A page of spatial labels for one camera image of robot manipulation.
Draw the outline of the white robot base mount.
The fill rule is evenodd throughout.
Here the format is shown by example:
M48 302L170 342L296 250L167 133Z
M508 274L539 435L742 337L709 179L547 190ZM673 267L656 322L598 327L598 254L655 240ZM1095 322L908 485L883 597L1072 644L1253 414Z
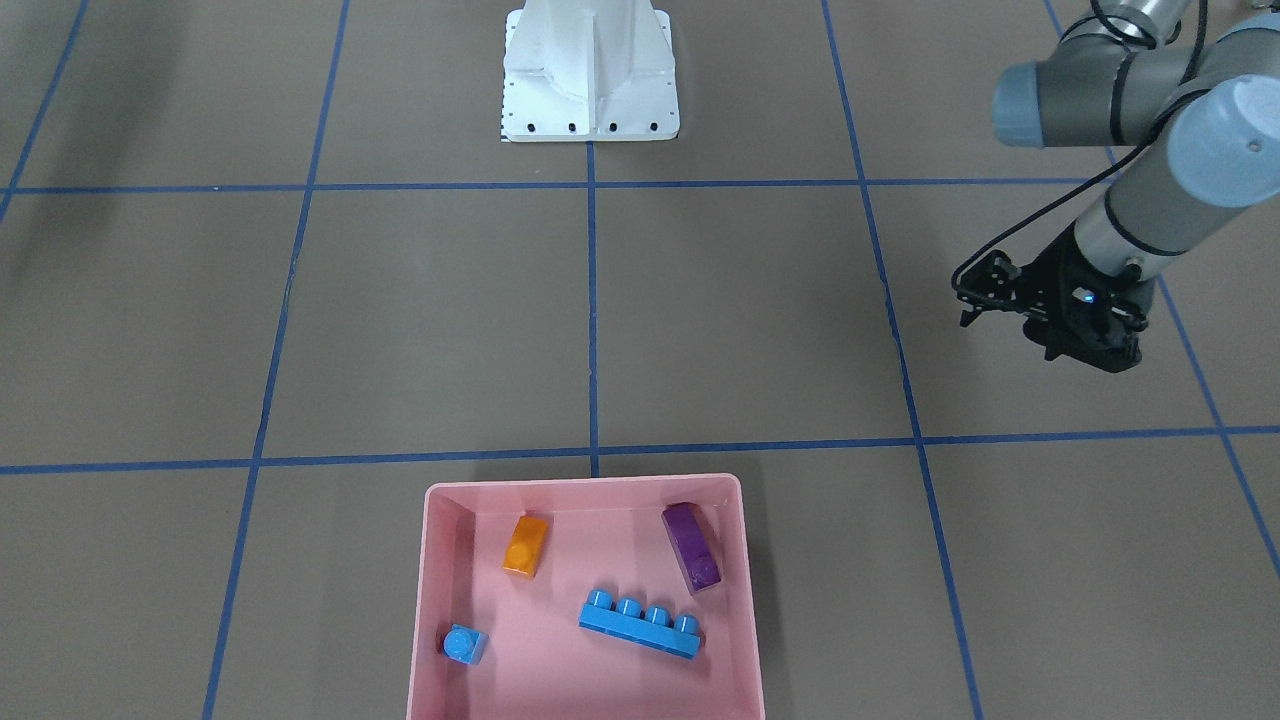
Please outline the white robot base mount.
M504 32L502 141L678 137L672 23L652 3L526 1Z

